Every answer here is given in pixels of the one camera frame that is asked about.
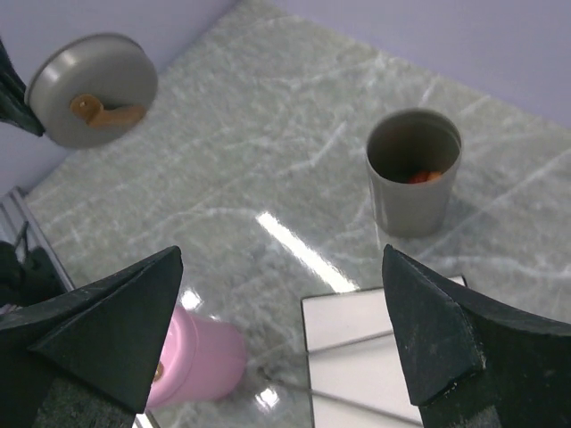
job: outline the wall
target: wall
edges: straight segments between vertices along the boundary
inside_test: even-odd
[[[24,82],[75,38],[116,31],[135,39],[158,70],[236,0],[3,0],[0,37]],[[30,189],[68,154],[46,137],[0,123],[0,195]]]
[[[273,0],[571,127],[568,0]]]

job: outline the marble surface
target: marble surface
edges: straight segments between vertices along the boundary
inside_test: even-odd
[[[364,163],[384,115],[424,106],[464,138],[442,231],[378,233]],[[155,412],[164,428],[307,427],[300,298],[382,284],[392,243],[493,298],[571,322],[571,132],[261,0],[244,0],[161,76],[148,119],[69,157],[28,198],[82,285],[182,248],[181,301],[244,332],[251,371],[216,403]]]

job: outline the gray lid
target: gray lid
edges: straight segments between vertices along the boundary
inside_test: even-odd
[[[89,148],[128,132],[145,115],[156,92],[156,70],[137,43],[119,34],[96,34],[55,53],[32,78],[26,103],[57,144]],[[93,105],[78,101],[93,97],[104,107],[97,120],[96,109],[87,108]],[[89,110],[84,117],[82,107]],[[129,116],[129,109],[134,114]]]

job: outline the lid handle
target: lid handle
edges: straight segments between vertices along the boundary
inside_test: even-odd
[[[138,104],[106,110],[103,103],[90,94],[76,96],[71,100],[70,110],[90,128],[133,127],[146,115],[146,108]]]

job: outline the pink container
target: pink container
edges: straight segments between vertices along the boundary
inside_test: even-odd
[[[245,366],[244,339],[233,325],[176,306],[146,406],[220,399],[238,385]]]

